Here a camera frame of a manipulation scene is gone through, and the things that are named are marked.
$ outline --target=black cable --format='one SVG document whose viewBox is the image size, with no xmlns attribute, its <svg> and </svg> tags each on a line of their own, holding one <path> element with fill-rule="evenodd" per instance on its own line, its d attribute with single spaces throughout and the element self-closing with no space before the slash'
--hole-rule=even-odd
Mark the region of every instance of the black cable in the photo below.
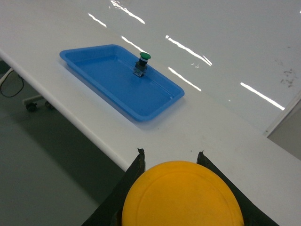
<svg viewBox="0 0 301 226">
<path fill-rule="evenodd" d="M 19 78 L 20 78 L 21 81 L 22 81 L 22 87 L 21 87 L 21 89 L 20 89 L 17 93 L 15 93 L 14 95 L 11 95 L 11 96 L 6 96 L 6 95 L 2 92 L 2 85 L 4 84 L 5 80 L 9 77 L 9 75 L 10 75 L 12 72 L 14 72 L 14 71 L 12 70 L 10 73 L 8 73 L 8 75 L 6 76 L 6 78 L 5 78 L 5 79 L 3 80 L 3 82 L 0 84 L 0 93 L 1 93 L 4 97 L 7 97 L 7 98 L 11 98 L 11 97 L 16 96 L 16 95 L 19 94 L 19 93 L 23 90 L 23 88 L 24 88 L 24 79 L 21 78 L 20 75 L 18 75 Z"/>
</svg>

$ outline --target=white table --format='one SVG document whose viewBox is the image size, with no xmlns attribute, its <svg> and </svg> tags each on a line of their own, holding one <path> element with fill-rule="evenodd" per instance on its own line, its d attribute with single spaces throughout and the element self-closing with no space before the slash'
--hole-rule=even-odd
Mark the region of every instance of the white table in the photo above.
<svg viewBox="0 0 301 226">
<path fill-rule="evenodd" d="M 1 0 L 0 31 L 0 57 L 123 170 L 137 148 L 145 150 L 147 168 L 171 160 L 195 162 L 204 150 L 278 224 L 300 225 L 301 161 L 175 76 L 156 54 L 150 65 L 180 85 L 185 96 L 149 122 L 127 119 L 74 77 L 59 57 L 64 49 L 113 43 L 139 54 L 79 3 Z"/>
<path fill-rule="evenodd" d="M 301 99 L 300 0 L 69 1 L 266 135 Z"/>
</svg>

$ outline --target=stain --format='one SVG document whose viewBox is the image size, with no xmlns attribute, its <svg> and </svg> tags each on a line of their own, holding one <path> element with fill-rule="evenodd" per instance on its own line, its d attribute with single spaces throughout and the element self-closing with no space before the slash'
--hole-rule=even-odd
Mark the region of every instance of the stain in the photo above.
<svg viewBox="0 0 301 226">
<path fill-rule="evenodd" d="M 285 79 L 282 79 L 280 83 L 287 85 L 288 88 L 292 87 L 295 79 L 299 78 L 292 68 L 288 71 L 283 71 L 283 75 L 285 76 Z"/>
<path fill-rule="evenodd" d="M 278 58 L 275 58 L 275 62 L 279 65 L 279 66 L 283 66 L 283 62 L 281 60 L 279 60 Z"/>
</svg>

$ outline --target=table surface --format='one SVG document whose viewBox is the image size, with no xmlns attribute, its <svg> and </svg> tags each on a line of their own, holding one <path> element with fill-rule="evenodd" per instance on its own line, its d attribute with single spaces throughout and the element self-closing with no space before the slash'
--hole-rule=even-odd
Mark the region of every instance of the table surface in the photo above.
<svg viewBox="0 0 301 226">
<path fill-rule="evenodd" d="M 270 70 L 269 75 L 275 70 L 273 65 L 277 68 L 282 64 L 282 71 L 291 72 L 288 76 L 284 74 L 284 78 L 291 79 L 291 74 L 298 77 L 300 65 L 291 70 L 290 64 L 297 65 L 295 61 L 300 61 L 300 57 L 292 57 L 300 56 L 300 42 L 289 34 L 280 39 L 279 42 L 283 42 L 281 54 L 287 52 L 287 55 L 281 55 L 284 58 L 276 57 L 280 49 L 275 46 L 275 40 L 266 43 L 270 52 L 265 52 L 265 49 L 257 52 L 254 49 L 250 55 L 246 54 L 255 48 L 253 41 L 259 43 L 262 37 L 275 32 L 274 22 L 270 25 L 272 31 L 267 31 L 267 22 L 257 21 L 259 18 L 256 14 L 253 15 L 252 9 L 257 9 L 262 14 L 269 9 L 254 1 L 243 2 L 238 6 L 244 11 L 236 11 L 232 5 L 225 6 L 222 1 L 215 1 L 213 4 L 204 1 L 202 7 L 192 0 L 187 1 L 187 4 L 182 1 L 155 2 L 142 0 L 138 7 L 136 0 L 102 3 L 93 0 L 0 0 L 0 57 L 123 170 L 137 156 L 137 148 L 145 150 L 147 168 L 171 160 L 195 162 L 199 151 L 204 151 L 254 204 L 278 224 L 300 225 L 301 161 L 268 140 L 262 134 L 262 128 L 257 125 L 263 123 L 266 127 L 270 122 L 267 123 L 252 113 L 266 112 L 264 117 L 274 120 L 281 110 L 266 100 L 262 101 L 262 98 L 258 100 L 258 95 L 239 82 L 251 85 L 255 80 L 241 72 L 254 73 L 265 65 L 270 67 L 264 71 Z M 294 9 L 297 10 L 300 22 L 300 1 L 287 2 L 284 8 L 284 3 L 275 2 L 279 5 L 276 16 L 281 18 L 282 12 L 288 15 L 288 11 Z M 271 9 L 277 9 L 275 3 L 269 3 Z M 210 20 L 210 12 L 218 8 L 219 11 L 214 15 L 219 15 L 220 20 Z M 182 14 L 187 13 L 187 10 L 191 10 L 195 16 L 199 12 L 205 19 L 201 21 L 196 16 L 195 23 L 188 25 Z M 226 12 L 238 13 L 238 17 L 229 16 Z M 167 23 L 163 21 L 164 15 L 168 20 L 168 31 L 164 27 Z M 231 19 L 229 24 L 225 23 L 224 15 L 225 19 Z M 240 21 L 244 16 L 254 20 Z M 273 18 L 267 14 L 265 19 L 271 22 Z M 285 21 L 280 18 L 276 22 L 287 25 L 295 16 Z M 127 23 L 123 29 L 131 27 L 130 32 L 124 31 L 125 35 L 120 35 L 123 30 L 119 23 Z M 244 30 L 245 23 L 248 24 L 247 30 Z M 210 24 L 202 37 L 188 33 L 194 28 L 198 30 L 202 24 Z M 257 29 L 260 29 L 260 34 L 255 32 Z M 59 57 L 59 52 L 65 49 L 105 44 L 123 46 L 137 56 L 140 52 L 138 47 L 150 52 L 152 59 L 149 64 L 180 85 L 185 96 L 151 121 L 135 122 L 125 117 L 80 82 Z M 249 46 L 248 51 L 241 49 L 245 44 Z M 237 49 L 231 49 L 233 45 L 237 45 Z M 266 53 L 271 54 L 271 59 L 261 61 Z M 229 79 L 225 74 L 218 73 L 221 70 L 229 75 Z M 202 91 L 195 89 L 172 71 L 181 74 Z M 200 76 L 211 78 L 202 80 Z M 278 81 L 279 85 L 273 90 L 271 87 L 275 85 L 274 81 L 279 79 L 264 79 L 264 85 L 273 81 L 264 90 L 272 91 L 270 96 L 275 95 L 274 100 L 286 107 L 299 92 L 300 84 L 295 78 L 293 86 L 288 89 L 287 81 Z M 234 87 L 234 81 L 239 82 L 238 86 Z M 213 89 L 220 90 L 220 94 L 214 94 Z M 223 95 L 227 104 L 221 101 Z M 250 115 L 253 115 L 250 118 L 257 119 L 257 125 L 244 118 L 243 111 L 236 110 L 239 109 L 238 103 L 243 101 L 244 112 L 252 108 Z"/>
</svg>

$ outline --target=green button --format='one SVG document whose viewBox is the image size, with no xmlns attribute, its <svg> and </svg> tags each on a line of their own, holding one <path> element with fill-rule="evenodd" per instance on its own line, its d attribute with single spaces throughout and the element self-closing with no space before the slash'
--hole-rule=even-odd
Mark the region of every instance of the green button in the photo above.
<svg viewBox="0 0 301 226">
<path fill-rule="evenodd" d="M 141 56 L 141 58 L 143 58 L 144 60 L 148 60 L 148 59 L 151 58 L 150 55 L 149 55 L 148 53 L 144 53 L 144 52 L 141 52 L 141 53 L 140 53 L 140 56 Z"/>
</svg>

